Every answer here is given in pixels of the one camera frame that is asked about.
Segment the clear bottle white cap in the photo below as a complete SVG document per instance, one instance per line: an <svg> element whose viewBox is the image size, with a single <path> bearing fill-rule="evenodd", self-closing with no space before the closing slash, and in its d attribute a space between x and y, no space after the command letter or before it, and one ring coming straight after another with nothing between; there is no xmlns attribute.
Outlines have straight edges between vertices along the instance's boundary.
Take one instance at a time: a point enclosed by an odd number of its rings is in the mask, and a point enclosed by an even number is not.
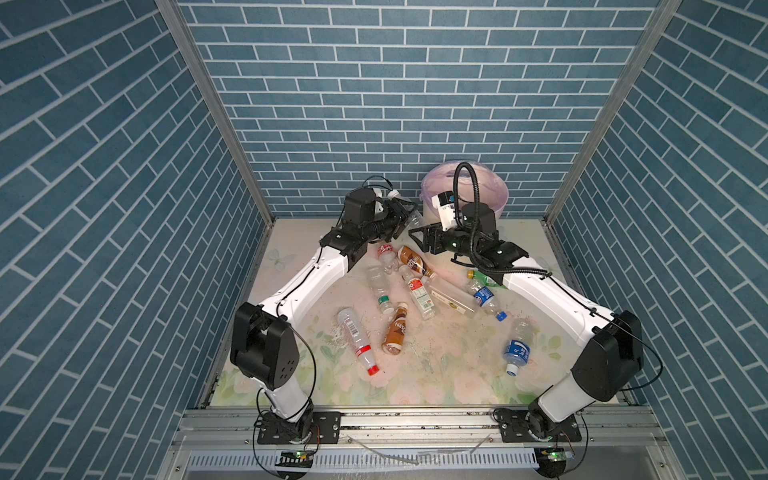
<svg viewBox="0 0 768 480"><path fill-rule="evenodd" d="M410 231L425 226L425 220L421 212L418 209L414 209L408 216L405 222L405 229Z"/></svg>

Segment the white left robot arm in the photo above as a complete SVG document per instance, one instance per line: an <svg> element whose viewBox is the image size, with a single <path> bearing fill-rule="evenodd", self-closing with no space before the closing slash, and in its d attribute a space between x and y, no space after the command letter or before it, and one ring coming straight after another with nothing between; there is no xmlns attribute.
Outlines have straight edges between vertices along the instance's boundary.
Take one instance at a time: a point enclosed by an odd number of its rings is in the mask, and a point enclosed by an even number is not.
<svg viewBox="0 0 768 480"><path fill-rule="evenodd" d="M311 406L311 396L294 377L300 321L371 244L398 238L415 210L414 202L397 194L380 195L372 187L352 190L336 225L319 240L305 266L271 296L237 308L230 362L264 389L278 418L295 424Z"/></svg>

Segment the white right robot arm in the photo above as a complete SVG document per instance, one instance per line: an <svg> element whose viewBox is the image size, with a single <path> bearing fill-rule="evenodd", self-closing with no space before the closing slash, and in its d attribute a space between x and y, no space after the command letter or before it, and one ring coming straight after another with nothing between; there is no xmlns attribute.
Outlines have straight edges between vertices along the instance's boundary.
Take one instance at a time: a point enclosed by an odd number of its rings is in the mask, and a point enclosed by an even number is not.
<svg viewBox="0 0 768 480"><path fill-rule="evenodd" d="M425 253L468 258L471 267L535 305L581 348L570 372L529 405L528 423L537 436L548 436L577 411L610 400L644 366L640 320L587 299L517 244L501 239L487 205L466 204L446 223L417 221L408 233Z"/></svg>

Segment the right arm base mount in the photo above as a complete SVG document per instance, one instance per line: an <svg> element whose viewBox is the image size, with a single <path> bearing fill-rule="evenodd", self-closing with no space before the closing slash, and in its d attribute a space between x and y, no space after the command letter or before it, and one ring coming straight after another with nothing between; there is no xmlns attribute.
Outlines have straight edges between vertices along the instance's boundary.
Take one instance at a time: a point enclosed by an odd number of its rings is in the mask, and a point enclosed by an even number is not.
<svg viewBox="0 0 768 480"><path fill-rule="evenodd" d="M583 439L574 415L557 423L538 410L497 407L492 410L491 418L498 424L504 443L544 443L556 440L575 443Z"/></svg>

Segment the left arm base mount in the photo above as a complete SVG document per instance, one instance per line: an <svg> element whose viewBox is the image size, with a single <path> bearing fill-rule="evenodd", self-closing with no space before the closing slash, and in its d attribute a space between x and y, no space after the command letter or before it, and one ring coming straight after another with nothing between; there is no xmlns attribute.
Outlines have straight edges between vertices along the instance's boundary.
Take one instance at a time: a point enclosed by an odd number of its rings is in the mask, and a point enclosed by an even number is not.
<svg viewBox="0 0 768 480"><path fill-rule="evenodd" d="M339 411L307 410L296 422L268 411L255 424L259 445L337 444L342 415Z"/></svg>

